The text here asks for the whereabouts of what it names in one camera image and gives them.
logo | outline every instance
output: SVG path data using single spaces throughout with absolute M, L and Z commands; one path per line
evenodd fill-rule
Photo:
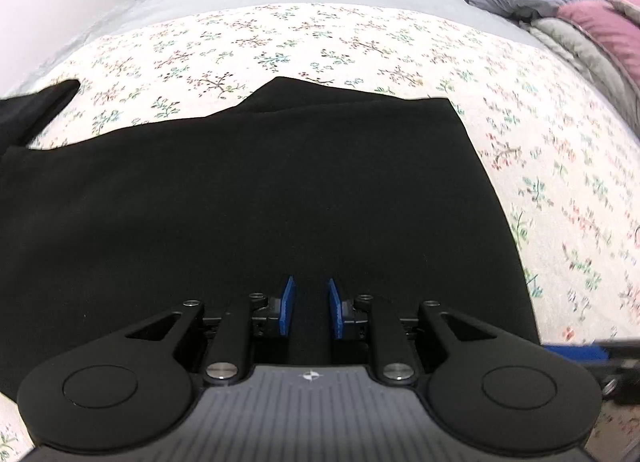
M 309 382 L 314 382 L 316 379 L 321 378 L 322 374 L 319 374 L 315 370 L 308 370 L 304 374 L 302 374 L 300 377 L 302 377 L 303 379 Z

white floral fabric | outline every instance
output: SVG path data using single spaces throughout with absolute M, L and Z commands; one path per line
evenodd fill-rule
M 31 447 L 31 439 L 17 406 L 0 394 L 0 462 L 20 460 Z
M 511 227 L 542 340 L 640 335 L 640 145 L 546 50 L 376 7 L 270 4 L 198 14 L 105 36 L 57 66 L 36 89 L 71 77 L 81 89 L 31 146 L 203 117 L 275 76 L 448 97 Z M 606 407 L 590 449 L 603 462 L 619 460 L 639 420 L 636 410 Z

metal screw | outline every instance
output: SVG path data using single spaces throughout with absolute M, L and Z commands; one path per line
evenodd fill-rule
M 404 363 L 390 363 L 382 370 L 382 374 L 387 379 L 394 381 L 404 381 L 404 379 L 412 377 L 414 373 L 414 369 Z
M 602 396 L 610 397 L 610 395 L 613 394 L 613 392 L 615 392 L 617 387 L 618 387 L 618 379 L 616 378 L 611 379 L 609 382 L 607 382 L 607 384 L 604 385 L 604 388 L 602 389 Z
M 231 363 L 213 363 L 207 366 L 207 375 L 212 379 L 231 379 L 238 374 L 238 367 Z

black garment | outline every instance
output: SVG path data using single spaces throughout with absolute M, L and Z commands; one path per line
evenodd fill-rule
M 210 117 L 11 148 L 0 215 L 10 397 L 50 356 L 185 299 L 222 310 L 276 292 L 283 273 L 299 287 L 292 362 L 330 362 L 335 275 L 401 315 L 436 299 L 538 340 L 506 219 L 447 99 L 279 77 Z
M 74 98 L 80 82 L 63 80 L 30 95 L 0 99 L 0 156 L 11 145 L 25 146 Z

bed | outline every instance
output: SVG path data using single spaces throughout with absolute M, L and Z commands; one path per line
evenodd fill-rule
M 640 334 L 638 139 L 538 39 L 463 0 L 132 0 L 15 93 L 81 79 L 31 143 L 50 149 L 203 117 L 275 76 L 449 97 L 511 227 L 542 341 Z M 0 416 L 2 462 L 14 462 L 29 440 L 8 399 Z M 591 453 L 619 460 L 639 420 L 605 406 Z
M 625 50 L 626 58 L 606 40 L 612 39 L 609 30 L 618 30 L 616 25 L 604 31 L 594 31 L 581 25 L 568 13 L 571 7 L 560 7 L 554 17 L 538 18 L 530 24 L 521 22 L 522 27 L 548 47 L 568 66 L 574 68 L 589 81 L 622 115 L 636 135 L 640 135 L 640 89 L 629 70 L 626 59 L 632 59 L 633 50 Z M 600 26 L 603 14 L 592 16 L 594 26 Z

